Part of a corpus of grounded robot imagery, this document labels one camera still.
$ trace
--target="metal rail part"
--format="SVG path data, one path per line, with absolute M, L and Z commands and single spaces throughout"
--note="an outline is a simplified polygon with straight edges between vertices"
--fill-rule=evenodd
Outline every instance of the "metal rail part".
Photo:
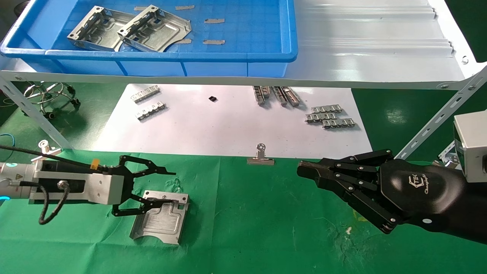
M 287 105 L 287 99 L 286 99 L 286 94 L 284 94 L 284 91 L 282 91 L 281 87 L 274 86 L 272 87 L 272 90 L 274 91 L 274 95 L 277 98 L 277 101 L 281 103 L 281 106 Z

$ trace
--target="yellow label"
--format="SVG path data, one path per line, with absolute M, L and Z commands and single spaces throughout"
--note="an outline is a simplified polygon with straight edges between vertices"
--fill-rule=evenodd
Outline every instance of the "yellow label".
M 91 169 L 94 169 L 94 170 L 97 170 L 99 164 L 100 164 L 100 159 L 93 159 L 90 168 Z

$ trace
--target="metal part in blue tray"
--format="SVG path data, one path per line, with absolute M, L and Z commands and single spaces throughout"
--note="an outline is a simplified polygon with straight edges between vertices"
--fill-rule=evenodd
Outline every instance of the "metal part in blue tray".
M 150 5 L 122 27 L 118 34 L 125 43 L 136 49 L 163 52 L 190 32 L 189 20 Z
M 123 43 L 118 30 L 134 17 L 132 14 L 94 6 L 68 35 L 68 39 L 74 46 L 84 49 L 118 51 Z

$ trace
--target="black cable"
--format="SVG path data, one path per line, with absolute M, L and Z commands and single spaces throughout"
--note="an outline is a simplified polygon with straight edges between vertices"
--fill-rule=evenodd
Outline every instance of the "black cable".
M 54 156 L 54 155 L 44 154 L 42 152 L 35 151 L 35 150 L 30 150 L 30 149 L 25 149 L 25 148 L 19 148 L 19 147 L 4 146 L 4 145 L 0 145 L 0 149 L 6 149 L 6 150 L 10 150 L 10 151 L 18 151 L 18 152 L 23 152 L 23 153 L 27 153 L 27 154 L 33 154 L 33 155 L 37 155 L 37 156 L 43 156 L 43 157 L 46 157 L 46 158 L 49 158 L 49 159 L 58 160 L 58 161 L 65 162 L 65 163 L 68 163 L 68 164 L 71 164 L 71 165 L 80 166 L 80 167 L 84 167 L 84 168 L 91 168 L 91 165 L 90 164 L 85 164 L 85 163 L 81 163 L 81 162 L 77 162 L 77 161 L 73 161 L 73 160 L 61 158 L 61 157 Z M 103 166 L 98 166 L 96 168 L 96 170 L 104 172 L 104 171 L 108 171 L 108 168 L 103 167 Z
M 66 199 L 68 198 L 68 194 L 69 194 L 69 191 L 70 191 L 69 183 L 68 182 L 65 182 L 63 184 L 64 193 L 62 195 L 61 200 L 59 200 L 59 202 L 57 203 L 57 205 L 54 208 L 54 210 L 45 219 L 46 212 L 47 212 L 47 208 L 49 207 L 49 193 L 46 191 L 46 189 L 44 188 L 44 186 L 41 185 L 41 184 L 39 184 L 39 183 L 26 182 L 26 181 L 22 181 L 20 183 L 20 185 L 21 186 L 34 186 L 34 187 L 38 187 L 38 188 L 40 188 L 40 190 L 44 194 L 44 206 L 42 207 L 42 211 L 40 212 L 40 216 L 39 216 L 39 224 L 40 225 L 45 225 L 45 224 L 49 223 L 52 219 L 54 219 L 54 217 L 56 217 L 56 215 L 59 213 L 59 211 L 61 210 L 62 206 L 66 202 Z

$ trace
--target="white metal shelf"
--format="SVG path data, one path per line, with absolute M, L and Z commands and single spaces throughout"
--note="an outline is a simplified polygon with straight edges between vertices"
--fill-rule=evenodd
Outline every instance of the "white metal shelf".
M 0 58 L 0 88 L 8 87 L 15 103 L 62 146 L 69 143 L 9 81 L 457 90 L 400 152 L 406 158 L 487 77 L 486 63 L 475 61 L 444 0 L 297 0 L 295 10 L 299 54 L 284 78 L 52 74 L 36 72 L 22 60 Z

